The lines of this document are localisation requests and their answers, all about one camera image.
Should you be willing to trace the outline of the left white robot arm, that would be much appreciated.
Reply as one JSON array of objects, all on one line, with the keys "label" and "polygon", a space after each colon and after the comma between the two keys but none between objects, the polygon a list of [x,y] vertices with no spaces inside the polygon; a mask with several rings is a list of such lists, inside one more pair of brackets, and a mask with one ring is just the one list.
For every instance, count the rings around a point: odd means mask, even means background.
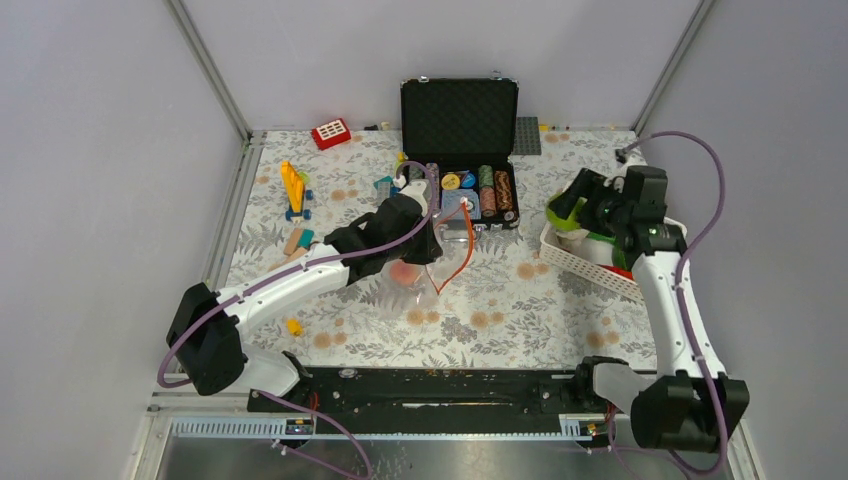
[{"label": "left white robot arm", "polygon": [[178,361],[201,396],[230,386],[271,393],[288,411],[309,401],[310,385],[293,357],[253,346],[249,338],[264,324],[306,301],[380,273],[392,261],[427,265],[442,250],[435,238],[426,186],[414,181],[309,248],[306,254],[255,280],[213,291],[198,283],[183,294],[166,335],[161,364]]}]

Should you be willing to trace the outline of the orange peach toy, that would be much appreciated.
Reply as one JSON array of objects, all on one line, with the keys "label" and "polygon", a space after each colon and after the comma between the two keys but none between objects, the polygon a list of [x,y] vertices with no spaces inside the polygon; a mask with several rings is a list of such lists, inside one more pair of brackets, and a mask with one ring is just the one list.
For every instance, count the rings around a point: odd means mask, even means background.
[{"label": "orange peach toy", "polygon": [[411,287],[414,285],[421,275],[421,268],[418,265],[408,264],[403,261],[393,263],[389,269],[389,277],[398,285]]}]

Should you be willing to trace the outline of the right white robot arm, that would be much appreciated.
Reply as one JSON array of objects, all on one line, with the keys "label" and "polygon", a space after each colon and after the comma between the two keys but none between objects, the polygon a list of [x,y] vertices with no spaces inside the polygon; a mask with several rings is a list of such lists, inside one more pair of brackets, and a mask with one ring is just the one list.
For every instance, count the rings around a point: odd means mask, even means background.
[{"label": "right white robot arm", "polygon": [[588,168],[547,205],[549,221],[614,239],[614,250],[643,297],[656,348],[649,381],[622,360],[592,356],[577,367],[575,402],[610,404],[630,418],[644,448],[720,453],[750,402],[746,383],[728,376],[703,326],[692,291],[683,228],[665,216],[664,170],[633,166],[621,187]]}]

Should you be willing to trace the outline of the clear zip top bag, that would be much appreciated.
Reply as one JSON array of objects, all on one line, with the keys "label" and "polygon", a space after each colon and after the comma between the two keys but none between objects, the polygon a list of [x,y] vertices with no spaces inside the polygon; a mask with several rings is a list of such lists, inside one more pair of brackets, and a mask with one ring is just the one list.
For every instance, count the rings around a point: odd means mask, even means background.
[{"label": "clear zip top bag", "polygon": [[401,260],[383,268],[377,282],[377,306],[383,317],[435,306],[441,294],[470,265],[476,242],[471,213],[476,206],[477,202],[464,194],[444,206],[434,218],[434,232],[443,255],[434,263],[418,265],[421,275],[414,285],[404,287],[389,277],[391,265]]}]

